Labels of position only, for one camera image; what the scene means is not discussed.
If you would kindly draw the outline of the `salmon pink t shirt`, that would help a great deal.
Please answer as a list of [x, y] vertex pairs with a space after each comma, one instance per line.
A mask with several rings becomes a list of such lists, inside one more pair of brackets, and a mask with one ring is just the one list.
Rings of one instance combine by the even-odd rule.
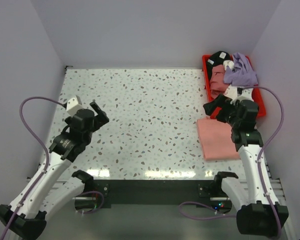
[[231, 139], [231, 127], [216, 119], [201, 118], [196, 122], [199, 143], [206, 161], [239, 160]]

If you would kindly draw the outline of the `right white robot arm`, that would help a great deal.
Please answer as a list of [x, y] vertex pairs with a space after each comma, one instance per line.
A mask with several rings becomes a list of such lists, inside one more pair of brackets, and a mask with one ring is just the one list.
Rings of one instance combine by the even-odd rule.
[[236, 209], [236, 225], [242, 235], [278, 239], [288, 219], [288, 208], [280, 204], [271, 184], [264, 156], [265, 144], [256, 128], [259, 112], [257, 103], [250, 99], [232, 100], [220, 94], [203, 106], [210, 116], [216, 108], [216, 120], [231, 127], [231, 140], [243, 163], [247, 189], [233, 172], [218, 172], [213, 192], [227, 195]]

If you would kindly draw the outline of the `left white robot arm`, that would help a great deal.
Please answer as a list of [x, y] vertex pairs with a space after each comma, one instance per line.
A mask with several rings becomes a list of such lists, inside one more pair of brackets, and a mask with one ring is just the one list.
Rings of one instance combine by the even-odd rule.
[[105, 196], [94, 190], [94, 178], [85, 171], [75, 171], [56, 192], [50, 190], [62, 173], [92, 141], [92, 135], [109, 122], [107, 114], [95, 101], [91, 109], [84, 108], [78, 96], [63, 103], [68, 117], [66, 126], [49, 148], [44, 148], [45, 162], [31, 178], [22, 192], [10, 202], [0, 205], [0, 221], [5, 226], [1, 239], [12, 231], [23, 240], [36, 240], [44, 231], [48, 219], [74, 197], [94, 196], [96, 205], [82, 214], [99, 210]]

